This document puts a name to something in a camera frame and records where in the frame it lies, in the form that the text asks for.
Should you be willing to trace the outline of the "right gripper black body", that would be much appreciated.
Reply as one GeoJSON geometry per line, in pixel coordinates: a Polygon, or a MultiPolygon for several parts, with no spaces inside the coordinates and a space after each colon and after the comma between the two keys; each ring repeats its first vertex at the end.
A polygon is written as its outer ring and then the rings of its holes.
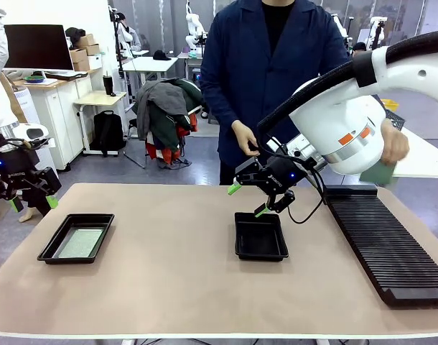
{"type": "Polygon", "coordinates": [[[306,176],[291,160],[270,157],[258,172],[258,187],[267,195],[284,194],[306,176]]]}

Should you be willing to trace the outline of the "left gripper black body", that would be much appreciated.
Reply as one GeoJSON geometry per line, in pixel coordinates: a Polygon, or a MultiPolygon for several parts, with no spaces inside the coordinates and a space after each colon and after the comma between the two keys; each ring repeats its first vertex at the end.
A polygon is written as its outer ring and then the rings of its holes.
{"type": "Polygon", "coordinates": [[[12,181],[16,187],[46,187],[42,171],[35,165],[39,163],[37,152],[20,147],[0,152],[0,187],[12,181]]]}

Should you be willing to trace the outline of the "person's right hand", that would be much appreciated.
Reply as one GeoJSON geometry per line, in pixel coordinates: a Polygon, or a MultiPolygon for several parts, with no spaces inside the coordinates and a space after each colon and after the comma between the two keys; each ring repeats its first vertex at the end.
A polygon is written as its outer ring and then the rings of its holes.
{"type": "Polygon", "coordinates": [[[241,121],[235,120],[231,124],[231,128],[236,136],[238,146],[246,156],[257,157],[260,155],[257,140],[249,127],[241,121]]]}

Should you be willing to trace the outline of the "person's left hand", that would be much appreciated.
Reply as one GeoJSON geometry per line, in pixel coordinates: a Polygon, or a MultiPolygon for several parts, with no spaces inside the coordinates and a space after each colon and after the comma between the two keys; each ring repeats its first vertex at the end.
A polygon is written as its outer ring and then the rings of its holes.
{"type": "Polygon", "coordinates": [[[395,128],[390,119],[384,119],[381,124],[383,137],[383,152],[381,161],[386,165],[395,165],[409,153],[408,138],[395,128]]]}

